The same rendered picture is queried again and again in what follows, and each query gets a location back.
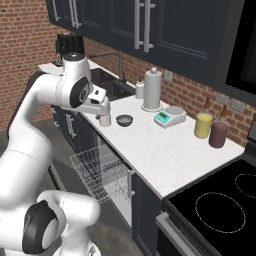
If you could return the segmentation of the grey metal tap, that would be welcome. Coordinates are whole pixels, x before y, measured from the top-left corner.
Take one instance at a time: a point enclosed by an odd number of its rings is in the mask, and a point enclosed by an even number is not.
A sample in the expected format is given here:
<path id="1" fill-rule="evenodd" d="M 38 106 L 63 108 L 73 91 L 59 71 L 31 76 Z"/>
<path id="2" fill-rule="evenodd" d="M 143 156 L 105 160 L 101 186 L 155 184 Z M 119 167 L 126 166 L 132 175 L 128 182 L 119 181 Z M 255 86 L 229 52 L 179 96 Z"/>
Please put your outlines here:
<path id="1" fill-rule="evenodd" d="M 127 80 L 125 78 L 125 72 L 123 71 L 122 56 L 121 56 L 120 53 L 115 52 L 115 51 L 96 53 L 96 54 L 90 54 L 88 56 L 88 58 L 91 59 L 91 58 L 98 58 L 98 57 L 109 56 L 109 55 L 116 55 L 118 57 L 118 61 L 119 61 L 119 81 L 123 82 L 123 83 L 126 83 Z"/>

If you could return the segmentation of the black microwave oven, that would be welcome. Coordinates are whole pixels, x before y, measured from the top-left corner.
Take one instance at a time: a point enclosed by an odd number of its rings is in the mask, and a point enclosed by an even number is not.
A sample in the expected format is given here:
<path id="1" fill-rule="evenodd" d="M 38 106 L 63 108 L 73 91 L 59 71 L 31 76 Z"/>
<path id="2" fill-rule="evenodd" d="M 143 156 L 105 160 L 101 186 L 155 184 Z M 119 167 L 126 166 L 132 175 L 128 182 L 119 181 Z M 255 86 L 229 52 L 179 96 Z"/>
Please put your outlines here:
<path id="1" fill-rule="evenodd" d="M 214 86 L 256 107 L 256 0 L 231 0 Z"/>

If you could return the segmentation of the small white cup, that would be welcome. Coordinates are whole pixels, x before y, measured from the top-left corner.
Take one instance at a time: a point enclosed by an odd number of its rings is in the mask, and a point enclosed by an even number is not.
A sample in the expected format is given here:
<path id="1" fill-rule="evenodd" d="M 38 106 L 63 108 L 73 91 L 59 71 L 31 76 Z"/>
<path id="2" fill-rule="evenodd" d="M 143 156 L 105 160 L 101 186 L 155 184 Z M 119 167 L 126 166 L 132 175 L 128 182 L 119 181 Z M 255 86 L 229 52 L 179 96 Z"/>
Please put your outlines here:
<path id="1" fill-rule="evenodd" d="M 99 119 L 99 124 L 102 127 L 108 127 L 111 125 L 111 115 L 101 115 Z"/>

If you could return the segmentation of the dishwasher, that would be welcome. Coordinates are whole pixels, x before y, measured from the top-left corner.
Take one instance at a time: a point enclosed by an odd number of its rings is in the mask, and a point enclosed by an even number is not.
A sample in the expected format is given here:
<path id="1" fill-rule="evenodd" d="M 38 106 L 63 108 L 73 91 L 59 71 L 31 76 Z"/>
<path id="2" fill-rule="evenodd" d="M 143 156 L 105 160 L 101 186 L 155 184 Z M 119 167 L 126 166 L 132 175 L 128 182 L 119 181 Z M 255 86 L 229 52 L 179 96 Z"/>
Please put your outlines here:
<path id="1" fill-rule="evenodd" d="M 99 184 L 103 188 L 102 222 L 128 235 L 132 232 L 132 206 L 128 197 L 128 174 L 130 167 L 107 142 L 97 136 Z"/>

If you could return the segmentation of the dark base cupboard door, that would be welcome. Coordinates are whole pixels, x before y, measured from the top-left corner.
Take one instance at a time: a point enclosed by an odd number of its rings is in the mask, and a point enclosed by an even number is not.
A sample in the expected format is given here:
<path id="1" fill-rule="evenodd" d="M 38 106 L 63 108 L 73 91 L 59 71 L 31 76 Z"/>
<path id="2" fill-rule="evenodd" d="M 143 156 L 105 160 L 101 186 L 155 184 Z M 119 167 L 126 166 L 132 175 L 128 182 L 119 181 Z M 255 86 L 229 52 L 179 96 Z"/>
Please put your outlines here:
<path id="1" fill-rule="evenodd" d="M 160 213 L 161 200 L 137 174 L 132 175 L 132 191 L 132 238 L 144 256 L 155 256 L 155 218 Z"/>
<path id="2" fill-rule="evenodd" d="M 71 115 L 71 117 L 74 119 L 72 122 L 74 132 L 76 133 L 74 138 L 72 138 L 69 134 L 65 114 Z M 95 148 L 97 146 L 96 132 L 81 113 L 62 110 L 62 121 L 64 137 L 76 154 Z"/>

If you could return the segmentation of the white paper towel roll holder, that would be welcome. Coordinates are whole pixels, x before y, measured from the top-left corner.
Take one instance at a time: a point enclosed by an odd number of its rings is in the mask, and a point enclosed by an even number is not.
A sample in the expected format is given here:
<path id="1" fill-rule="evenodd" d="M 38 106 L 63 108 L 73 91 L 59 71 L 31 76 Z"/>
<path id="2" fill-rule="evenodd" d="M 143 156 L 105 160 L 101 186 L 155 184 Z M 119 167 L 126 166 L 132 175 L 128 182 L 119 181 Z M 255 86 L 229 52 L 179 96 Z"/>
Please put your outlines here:
<path id="1" fill-rule="evenodd" d="M 144 76 L 144 98 L 142 109 L 147 112 L 158 112 L 162 109 L 161 97 L 162 73 L 152 67 L 145 72 Z"/>

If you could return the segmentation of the black hob and oven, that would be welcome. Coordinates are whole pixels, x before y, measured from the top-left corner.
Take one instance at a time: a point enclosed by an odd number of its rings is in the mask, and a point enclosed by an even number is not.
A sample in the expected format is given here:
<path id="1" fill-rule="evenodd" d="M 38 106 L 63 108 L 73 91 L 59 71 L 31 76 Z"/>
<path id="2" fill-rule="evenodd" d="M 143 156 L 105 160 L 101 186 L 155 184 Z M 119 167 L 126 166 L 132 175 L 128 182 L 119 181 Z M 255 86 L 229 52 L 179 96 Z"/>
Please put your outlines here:
<path id="1" fill-rule="evenodd" d="M 256 114 L 244 153 L 166 196 L 163 212 L 201 256 L 256 256 Z"/>

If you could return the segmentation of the white kitchen scale teal display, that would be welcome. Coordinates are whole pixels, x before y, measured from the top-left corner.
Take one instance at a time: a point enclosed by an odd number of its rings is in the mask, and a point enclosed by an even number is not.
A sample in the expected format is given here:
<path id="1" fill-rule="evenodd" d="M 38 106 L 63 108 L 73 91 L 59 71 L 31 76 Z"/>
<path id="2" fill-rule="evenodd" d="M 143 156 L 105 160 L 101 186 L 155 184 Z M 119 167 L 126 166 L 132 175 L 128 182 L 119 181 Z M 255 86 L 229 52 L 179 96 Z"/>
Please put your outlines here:
<path id="1" fill-rule="evenodd" d="M 154 117 L 154 122 L 163 128 L 168 128 L 186 120 L 186 111 L 179 106 L 169 106 Z"/>

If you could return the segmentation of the dark wall cupboard door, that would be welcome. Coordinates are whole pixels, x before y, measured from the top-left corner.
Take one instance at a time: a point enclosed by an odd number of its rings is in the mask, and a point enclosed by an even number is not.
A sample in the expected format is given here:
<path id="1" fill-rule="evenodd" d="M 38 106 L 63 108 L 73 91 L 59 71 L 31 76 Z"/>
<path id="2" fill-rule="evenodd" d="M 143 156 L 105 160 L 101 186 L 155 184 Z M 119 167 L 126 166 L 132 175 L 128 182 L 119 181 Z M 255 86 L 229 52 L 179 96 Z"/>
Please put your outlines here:
<path id="1" fill-rule="evenodd" d="M 61 0 L 55 0 L 55 2 L 56 2 L 57 13 L 60 19 L 58 21 L 55 20 L 52 0 L 46 0 L 49 20 L 51 23 L 61 23 L 62 22 Z"/>
<path id="2" fill-rule="evenodd" d="M 64 17 L 65 24 L 67 25 L 68 28 L 72 28 L 68 0 L 61 0 L 61 2 L 62 2 L 62 14 Z"/>
<path id="3" fill-rule="evenodd" d="M 110 46 L 135 56 L 135 0 L 109 0 Z"/>
<path id="4" fill-rule="evenodd" d="M 151 0 L 148 61 L 211 86 L 231 0 Z"/>
<path id="5" fill-rule="evenodd" d="M 103 42 L 105 37 L 105 11 L 104 0 L 76 0 L 79 22 L 82 24 L 78 28 L 80 35 Z"/>

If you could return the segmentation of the dark grey bowl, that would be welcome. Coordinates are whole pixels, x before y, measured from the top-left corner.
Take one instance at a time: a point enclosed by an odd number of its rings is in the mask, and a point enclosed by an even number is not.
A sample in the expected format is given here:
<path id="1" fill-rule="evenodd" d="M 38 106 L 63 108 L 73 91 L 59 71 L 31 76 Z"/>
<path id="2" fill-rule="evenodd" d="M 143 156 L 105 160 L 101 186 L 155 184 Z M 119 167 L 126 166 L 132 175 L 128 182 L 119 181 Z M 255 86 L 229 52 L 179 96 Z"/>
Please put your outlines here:
<path id="1" fill-rule="evenodd" d="M 121 127 L 128 127 L 132 124 L 133 117 L 126 114 L 119 115 L 116 117 L 116 122 Z"/>

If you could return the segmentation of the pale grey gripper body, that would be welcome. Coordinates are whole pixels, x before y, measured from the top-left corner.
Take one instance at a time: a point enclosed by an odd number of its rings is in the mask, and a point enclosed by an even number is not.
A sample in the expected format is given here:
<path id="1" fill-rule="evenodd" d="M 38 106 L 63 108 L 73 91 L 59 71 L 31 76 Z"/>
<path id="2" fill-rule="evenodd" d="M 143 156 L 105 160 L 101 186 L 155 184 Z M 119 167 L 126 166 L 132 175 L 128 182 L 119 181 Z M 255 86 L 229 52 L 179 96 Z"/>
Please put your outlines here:
<path id="1" fill-rule="evenodd" d="M 102 103 L 99 103 L 99 104 L 85 102 L 83 105 L 81 105 L 81 112 L 95 114 L 95 115 L 109 115 L 110 114 L 109 100 L 105 99 Z"/>

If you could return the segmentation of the dark sink basin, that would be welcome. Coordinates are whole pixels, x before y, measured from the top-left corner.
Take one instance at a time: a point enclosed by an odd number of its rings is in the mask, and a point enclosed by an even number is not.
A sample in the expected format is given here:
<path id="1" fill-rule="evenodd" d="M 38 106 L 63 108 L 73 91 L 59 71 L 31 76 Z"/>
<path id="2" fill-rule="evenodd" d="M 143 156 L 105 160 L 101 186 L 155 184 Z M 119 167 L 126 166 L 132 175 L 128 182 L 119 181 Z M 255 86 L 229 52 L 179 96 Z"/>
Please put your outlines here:
<path id="1" fill-rule="evenodd" d="M 91 70 L 92 82 L 106 90 L 106 96 L 110 101 L 126 98 L 135 94 L 135 89 L 127 83 L 109 74 L 101 68 Z"/>

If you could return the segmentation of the black coffee machine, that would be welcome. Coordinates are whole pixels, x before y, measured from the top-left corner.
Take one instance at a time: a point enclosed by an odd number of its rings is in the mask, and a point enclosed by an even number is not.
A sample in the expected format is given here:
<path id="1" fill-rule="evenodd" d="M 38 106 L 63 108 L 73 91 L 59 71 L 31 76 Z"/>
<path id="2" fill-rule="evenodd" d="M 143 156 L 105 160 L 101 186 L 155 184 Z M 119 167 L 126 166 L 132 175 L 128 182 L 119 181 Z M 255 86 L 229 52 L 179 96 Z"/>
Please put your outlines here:
<path id="1" fill-rule="evenodd" d="M 63 56 L 67 53 L 84 54 L 83 37 L 74 33 L 58 34 L 56 39 L 56 52 Z"/>

